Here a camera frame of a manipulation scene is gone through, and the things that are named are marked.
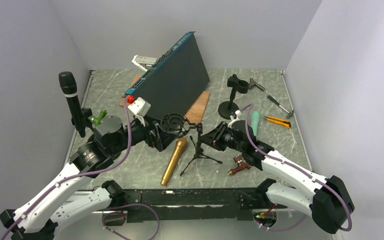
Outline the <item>black tripod shock mount stand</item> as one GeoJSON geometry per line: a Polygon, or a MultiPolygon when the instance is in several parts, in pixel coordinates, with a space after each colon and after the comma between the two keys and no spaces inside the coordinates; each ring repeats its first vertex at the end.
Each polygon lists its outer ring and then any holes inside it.
{"type": "Polygon", "coordinates": [[[180,172],[180,176],[182,176],[189,165],[197,159],[208,159],[217,162],[218,164],[222,164],[221,160],[217,160],[213,157],[210,157],[204,154],[204,150],[202,148],[202,140],[201,135],[203,133],[203,124],[201,122],[193,123],[186,116],[180,115],[177,113],[170,113],[165,115],[160,121],[160,127],[163,132],[168,134],[175,135],[178,139],[180,137],[185,137],[189,134],[190,130],[195,129],[197,131],[197,138],[194,141],[194,138],[190,136],[190,140],[193,143],[195,153],[193,158],[188,162],[186,167],[180,172]]]}

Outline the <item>gold microphone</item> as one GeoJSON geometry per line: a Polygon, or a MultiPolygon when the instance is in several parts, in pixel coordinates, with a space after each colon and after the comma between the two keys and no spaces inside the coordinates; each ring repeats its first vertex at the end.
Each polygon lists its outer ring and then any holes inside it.
{"type": "Polygon", "coordinates": [[[175,168],[179,162],[179,159],[181,158],[184,150],[186,149],[188,145],[188,141],[185,137],[179,138],[175,143],[175,148],[172,152],[172,155],[168,161],[168,164],[166,166],[166,169],[161,177],[160,184],[162,186],[167,186],[171,177],[173,176],[173,173],[175,171],[175,168]]]}

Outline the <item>black round base mic stand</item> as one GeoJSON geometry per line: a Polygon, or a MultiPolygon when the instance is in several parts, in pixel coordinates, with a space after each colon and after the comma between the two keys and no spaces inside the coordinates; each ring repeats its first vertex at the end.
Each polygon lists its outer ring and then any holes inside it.
{"type": "Polygon", "coordinates": [[[229,101],[224,101],[218,106],[218,114],[223,118],[228,120],[230,116],[239,110],[239,107],[234,100],[236,94],[246,94],[249,90],[249,83],[245,80],[239,79],[236,74],[233,74],[227,79],[227,87],[231,88],[229,101]]]}

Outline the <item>teal green microphone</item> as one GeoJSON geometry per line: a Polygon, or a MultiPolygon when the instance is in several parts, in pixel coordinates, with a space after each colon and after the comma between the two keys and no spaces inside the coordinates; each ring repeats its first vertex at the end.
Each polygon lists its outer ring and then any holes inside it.
{"type": "Polygon", "coordinates": [[[253,135],[257,137],[258,128],[260,124],[260,113],[258,111],[252,111],[249,117],[249,125],[252,128],[253,135]]]}

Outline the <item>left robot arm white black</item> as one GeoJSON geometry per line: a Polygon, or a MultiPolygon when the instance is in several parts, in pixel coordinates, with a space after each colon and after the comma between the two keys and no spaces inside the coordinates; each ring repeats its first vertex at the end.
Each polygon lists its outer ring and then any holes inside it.
{"type": "Polygon", "coordinates": [[[163,151],[175,135],[153,118],[138,118],[123,124],[117,116],[105,116],[92,128],[88,142],[78,148],[61,172],[34,198],[17,209],[0,214],[6,235],[13,240],[52,240],[64,229],[91,213],[117,210],[125,203],[125,192],[113,180],[73,202],[69,198],[99,174],[114,169],[129,155],[131,147],[145,142],[163,151]]]}

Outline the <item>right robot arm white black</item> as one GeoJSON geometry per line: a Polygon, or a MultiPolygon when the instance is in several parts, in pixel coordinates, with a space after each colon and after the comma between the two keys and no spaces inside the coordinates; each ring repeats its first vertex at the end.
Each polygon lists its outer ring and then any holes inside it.
{"type": "Polygon", "coordinates": [[[344,181],[332,175],[319,175],[287,159],[272,146],[257,140],[250,126],[240,120],[229,127],[221,122],[201,136],[202,143],[217,151],[227,148],[240,153],[242,160],[261,171],[273,174],[288,183],[264,180],[257,188],[256,203],[267,208],[282,205],[312,218],[323,231],[335,234],[349,231],[354,203],[344,181]]]}

